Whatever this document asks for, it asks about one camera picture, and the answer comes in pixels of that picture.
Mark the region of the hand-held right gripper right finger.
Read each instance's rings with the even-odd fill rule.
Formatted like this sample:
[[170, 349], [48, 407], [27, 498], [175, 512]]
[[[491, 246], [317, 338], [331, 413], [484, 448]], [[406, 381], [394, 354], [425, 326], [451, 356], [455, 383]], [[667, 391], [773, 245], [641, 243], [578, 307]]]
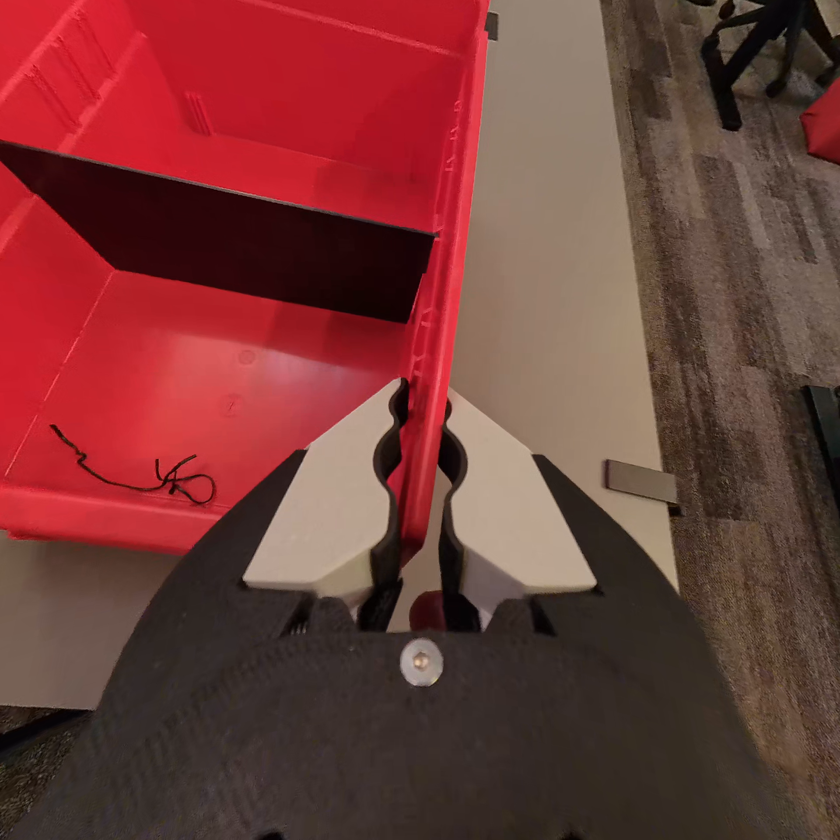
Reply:
[[454, 390], [438, 467], [443, 594], [490, 617], [507, 600], [589, 592], [595, 576], [531, 450]]

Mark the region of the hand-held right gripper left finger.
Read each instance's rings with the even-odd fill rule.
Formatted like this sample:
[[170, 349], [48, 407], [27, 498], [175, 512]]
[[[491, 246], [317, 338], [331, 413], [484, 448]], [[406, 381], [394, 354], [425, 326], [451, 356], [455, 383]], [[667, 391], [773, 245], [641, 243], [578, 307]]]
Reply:
[[342, 600], [360, 627], [387, 627], [402, 592], [397, 498], [407, 380], [393, 380], [301, 456], [245, 571], [252, 589]]

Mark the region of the red plastic bin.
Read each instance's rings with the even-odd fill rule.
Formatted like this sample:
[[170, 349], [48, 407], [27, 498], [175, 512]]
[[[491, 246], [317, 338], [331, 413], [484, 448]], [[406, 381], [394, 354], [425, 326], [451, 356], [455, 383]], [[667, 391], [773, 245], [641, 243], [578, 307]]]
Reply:
[[[454, 354], [489, 2], [2, 2], [2, 141], [436, 234], [406, 323], [114, 269], [2, 164], [2, 530], [187, 552], [408, 380], [422, 545]], [[206, 473], [198, 507], [105, 486]]]

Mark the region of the black twist tie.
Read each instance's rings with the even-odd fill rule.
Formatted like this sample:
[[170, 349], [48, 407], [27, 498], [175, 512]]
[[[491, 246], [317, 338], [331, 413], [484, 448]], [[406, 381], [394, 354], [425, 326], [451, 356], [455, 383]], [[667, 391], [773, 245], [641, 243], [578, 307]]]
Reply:
[[[146, 495], [165, 492], [170, 497], [183, 497], [192, 505], [198, 507], [204, 507], [211, 504], [217, 497], [217, 483], [213, 477], [203, 472], [189, 475], [182, 473], [182, 468], [193, 462], [197, 458], [197, 455], [190, 455], [183, 458], [166, 472], [161, 471], [161, 462], [159, 459], [156, 459], [154, 461], [155, 483], [151, 486], [136, 486], [103, 476], [89, 466], [88, 453], [70, 441], [57, 425], [51, 423], [49, 425], [49, 429], [64, 446], [67, 446], [72, 451], [76, 459], [77, 467], [84, 471], [88, 476], [107, 487], [119, 488], [121, 490], [128, 490]], [[207, 493], [204, 496], [197, 496], [189, 489], [191, 483], [196, 481], [206, 483]]]

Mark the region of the black bin divider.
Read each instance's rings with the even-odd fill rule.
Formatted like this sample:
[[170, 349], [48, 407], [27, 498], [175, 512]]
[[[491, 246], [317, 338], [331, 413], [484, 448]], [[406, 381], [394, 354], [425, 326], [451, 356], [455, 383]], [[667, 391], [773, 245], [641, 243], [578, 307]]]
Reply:
[[2, 164], [116, 270], [406, 323], [436, 234], [2, 141]]

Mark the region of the red storage box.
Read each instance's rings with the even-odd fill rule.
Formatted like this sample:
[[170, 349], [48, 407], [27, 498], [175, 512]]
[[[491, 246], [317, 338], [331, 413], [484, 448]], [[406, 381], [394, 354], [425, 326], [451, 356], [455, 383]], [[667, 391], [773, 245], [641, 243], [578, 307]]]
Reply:
[[807, 153], [839, 165], [839, 111], [807, 110], [800, 117]]

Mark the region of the black chair base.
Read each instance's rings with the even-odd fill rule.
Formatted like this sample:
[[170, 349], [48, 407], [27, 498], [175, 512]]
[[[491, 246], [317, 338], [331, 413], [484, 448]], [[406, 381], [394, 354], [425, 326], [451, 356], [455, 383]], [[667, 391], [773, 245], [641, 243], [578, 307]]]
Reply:
[[[803, 34], [808, 34], [828, 60], [827, 68], [815, 79], [822, 91], [838, 78], [839, 69], [838, 1], [749, 1], [749, 10], [740, 14], [736, 12], [737, 5], [735, 1], [720, 3], [717, 22], [700, 48], [719, 123], [729, 132], [742, 127], [733, 89], [769, 42], [783, 39], [784, 47], [776, 76], [764, 89], [767, 98], [777, 98], [787, 88]], [[734, 28], [747, 28], [749, 32], [730, 58], [724, 60], [721, 34]]]

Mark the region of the black metal frame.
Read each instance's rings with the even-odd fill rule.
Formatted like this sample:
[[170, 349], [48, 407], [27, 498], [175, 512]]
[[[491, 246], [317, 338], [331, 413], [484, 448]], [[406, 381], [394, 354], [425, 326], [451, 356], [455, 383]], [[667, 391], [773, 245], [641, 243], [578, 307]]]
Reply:
[[805, 385], [802, 393], [831, 481], [839, 480], [839, 386]]

